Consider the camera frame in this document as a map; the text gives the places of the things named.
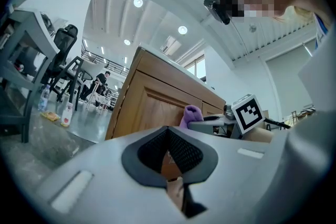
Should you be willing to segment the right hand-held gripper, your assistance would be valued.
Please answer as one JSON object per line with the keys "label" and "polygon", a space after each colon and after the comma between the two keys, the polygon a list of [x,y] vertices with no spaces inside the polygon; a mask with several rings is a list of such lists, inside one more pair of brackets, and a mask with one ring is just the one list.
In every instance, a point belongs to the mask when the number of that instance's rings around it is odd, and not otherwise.
{"label": "right hand-held gripper", "polygon": [[242,138],[264,120],[265,116],[255,95],[247,94],[232,105],[226,104],[224,115],[209,115],[203,121],[193,121],[187,126],[190,130],[201,133],[227,135],[226,125],[233,125],[230,138]]}

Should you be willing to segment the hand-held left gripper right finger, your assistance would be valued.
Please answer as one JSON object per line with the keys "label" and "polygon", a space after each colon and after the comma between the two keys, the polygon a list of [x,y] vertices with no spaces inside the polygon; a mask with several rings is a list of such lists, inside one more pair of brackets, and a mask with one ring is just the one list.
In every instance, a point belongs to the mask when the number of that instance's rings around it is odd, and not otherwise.
{"label": "hand-held left gripper right finger", "polygon": [[170,127],[170,151],[181,152],[181,211],[169,224],[275,224],[275,207],[265,201],[269,144]]}

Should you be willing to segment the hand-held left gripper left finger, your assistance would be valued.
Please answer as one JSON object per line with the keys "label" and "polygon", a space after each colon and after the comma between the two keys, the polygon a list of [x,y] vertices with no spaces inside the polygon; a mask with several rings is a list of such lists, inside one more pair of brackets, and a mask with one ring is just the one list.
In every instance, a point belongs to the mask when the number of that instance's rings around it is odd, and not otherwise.
{"label": "hand-held left gripper left finger", "polygon": [[184,215],[163,188],[133,180],[121,156],[131,143],[154,129],[114,138],[89,147],[48,176],[36,194],[75,224],[180,224]]}

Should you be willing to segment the brown wooden cabinet door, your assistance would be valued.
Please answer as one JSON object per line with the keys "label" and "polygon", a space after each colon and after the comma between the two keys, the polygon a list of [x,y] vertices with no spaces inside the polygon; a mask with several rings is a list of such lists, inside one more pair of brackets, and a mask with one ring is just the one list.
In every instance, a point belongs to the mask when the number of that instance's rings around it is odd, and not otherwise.
{"label": "brown wooden cabinet door", "polygon": [[214,114],[223,114],[224,113],[224,106],[226,102],[216,103],[214,105],[208,104],[206,102],[202,102],[202,115],[203,117],[214,115]]}
{"label": "brown wooden cabinet door", "polygon": [[201,100],[136,71],[117,117],[112,138],[160,126],[178,126],[187,105]]}

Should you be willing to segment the purple cloth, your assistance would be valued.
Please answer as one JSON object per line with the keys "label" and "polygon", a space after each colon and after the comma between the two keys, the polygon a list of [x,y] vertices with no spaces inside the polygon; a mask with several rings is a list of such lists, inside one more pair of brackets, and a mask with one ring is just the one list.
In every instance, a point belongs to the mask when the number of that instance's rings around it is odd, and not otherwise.
{"label": "purple cloth", "polygon": [[199,121],[204,121],[200,108],[194,105],[187,105],[184,109],[179,127],[187,129],[190,122]]}

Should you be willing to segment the wooden cabinet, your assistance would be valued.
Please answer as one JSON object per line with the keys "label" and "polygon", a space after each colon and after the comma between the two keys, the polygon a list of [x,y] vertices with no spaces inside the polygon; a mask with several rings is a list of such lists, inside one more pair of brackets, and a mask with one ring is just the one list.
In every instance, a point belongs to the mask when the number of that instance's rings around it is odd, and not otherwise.
{"label": "wooden cabinet", "polygon": [[181,66],[139,47],[119,92],[106,140],[160,126],[178,126],[187,105],[203,116],[223,112],[225,101]]}

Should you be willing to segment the tall glass window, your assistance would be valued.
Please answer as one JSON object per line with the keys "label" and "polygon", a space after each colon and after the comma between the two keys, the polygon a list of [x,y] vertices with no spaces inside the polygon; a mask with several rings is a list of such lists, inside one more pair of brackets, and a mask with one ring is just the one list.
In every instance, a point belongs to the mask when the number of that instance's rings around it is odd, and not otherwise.
{"label": "tall glass window", "polygon": [[190,63],[185,64],[184,68],[192,75],[206,83],[206,64],[204,55],[201,55],[198,58],[192,60]]}

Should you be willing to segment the small red label bottle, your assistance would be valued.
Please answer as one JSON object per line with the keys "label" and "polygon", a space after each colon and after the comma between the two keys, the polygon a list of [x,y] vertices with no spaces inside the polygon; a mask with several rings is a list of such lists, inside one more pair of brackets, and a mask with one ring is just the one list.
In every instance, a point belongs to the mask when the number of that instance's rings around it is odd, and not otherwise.
{"label": "small red label bottle", "polygon": [[73,104],[71,102],[68,102],[62,113],[61,125],[64,127],[68,127],[70,125],[71,118],[72,118],[72,106]]}

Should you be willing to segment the yellow packet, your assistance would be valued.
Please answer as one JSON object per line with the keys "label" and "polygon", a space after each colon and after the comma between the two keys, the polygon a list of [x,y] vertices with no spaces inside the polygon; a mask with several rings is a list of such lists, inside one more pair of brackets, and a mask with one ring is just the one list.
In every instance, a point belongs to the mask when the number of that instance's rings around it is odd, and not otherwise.
{"label": "yellow packet", "polygon": [[60,119],[60,116],[56,114],[55,112],[50,112],[50,111],[40,112],[40,115],[52,122]]}

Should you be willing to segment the white ceiling air conditioner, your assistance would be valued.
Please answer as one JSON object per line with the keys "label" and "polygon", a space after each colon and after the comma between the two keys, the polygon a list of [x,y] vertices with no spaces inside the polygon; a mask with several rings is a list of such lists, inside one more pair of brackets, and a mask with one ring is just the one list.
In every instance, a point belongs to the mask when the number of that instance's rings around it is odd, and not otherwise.
{"label": "white ceiling air conditioner", "polygon": [[160,50],[166,56],[172,56],[180,47],[181,43],[176,38],[168,36]]}

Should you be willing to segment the grey roller blind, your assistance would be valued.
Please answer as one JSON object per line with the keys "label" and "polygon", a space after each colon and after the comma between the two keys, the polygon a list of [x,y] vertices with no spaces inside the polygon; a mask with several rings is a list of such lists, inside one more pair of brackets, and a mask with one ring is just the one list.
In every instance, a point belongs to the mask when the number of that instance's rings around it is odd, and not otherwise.
{"label": "grey roller blind", "polygon": [[300,112],[312,105],[310,95],[301,82],[298,72],[315,51],[314,40],[266,62],[272,75],[280,102],[282,116]]}

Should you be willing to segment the clear water bottle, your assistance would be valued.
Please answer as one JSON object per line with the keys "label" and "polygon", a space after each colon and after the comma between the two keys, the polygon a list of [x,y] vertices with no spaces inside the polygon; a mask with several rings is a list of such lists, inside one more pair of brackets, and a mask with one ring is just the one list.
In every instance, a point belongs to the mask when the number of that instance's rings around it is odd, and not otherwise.
{"label": "clear water bottle", "polygon": [[46,85],[39,99],[39,103],[38,103],[39,111],[44,112],[46,110],[48,100],[49,100],[49,95],[50,95],[50,85]]}

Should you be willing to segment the black balcony railing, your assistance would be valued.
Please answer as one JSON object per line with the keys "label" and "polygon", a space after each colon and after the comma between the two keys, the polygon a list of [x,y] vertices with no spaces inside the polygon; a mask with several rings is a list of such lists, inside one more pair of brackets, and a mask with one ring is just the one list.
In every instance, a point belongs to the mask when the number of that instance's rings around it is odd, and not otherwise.
{"label": "black balcony railing", "polygon": [[120,64],[117,64],[111,60],[105,59],[99,55],[96,55],[93,52],[90,52],[86,49],[81,51],[81,56],[83,57],[83,59],[88,60],[89,62],[95,64],[103,64],[104,68],[121,76],[127,77],[129,73],[128,68],[121,66]]}

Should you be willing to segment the black office chair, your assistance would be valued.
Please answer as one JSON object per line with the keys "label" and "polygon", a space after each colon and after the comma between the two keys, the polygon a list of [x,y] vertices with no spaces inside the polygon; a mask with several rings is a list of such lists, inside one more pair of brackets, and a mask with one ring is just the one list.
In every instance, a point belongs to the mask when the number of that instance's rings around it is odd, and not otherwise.
{"label": "black office chair", "polygon": [[[57,102],[62,102],[62,95],[65,90],[69,87],[71,89],[73,85],[73,81],[77,81],[75,79],[76,73],[72,71],[70,68],[66,69],[67,66],[67,56],[77,41],[78,29],[76,26],[69,24],[65,28],[59,28],[55,34],[54,43],[56,47],[59,49],[59,53],[51,61],[48,66],[43,78],[41,79],[41,88],[39,93],[42,93],[46,85],[54,86],[50,89],[50,92],[54,91],[57,94]],[[56,83],[60,79],[68,79],[66,87],[61,91],[57,91]]]}

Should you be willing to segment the thin frame shelf rack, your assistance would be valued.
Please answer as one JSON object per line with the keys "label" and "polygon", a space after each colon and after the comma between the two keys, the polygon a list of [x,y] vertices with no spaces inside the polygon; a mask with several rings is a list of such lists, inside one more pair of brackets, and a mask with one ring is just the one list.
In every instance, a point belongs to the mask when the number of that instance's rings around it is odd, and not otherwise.
{"label": "thin frame shelf rack", "polygon": [[306,118],[307,116],[310,116],[314,114],[316,111],[314,105],[306,105],[300,112],[293,111],[291,113],[291,119],[293,124],[296,124],[299,120]]}

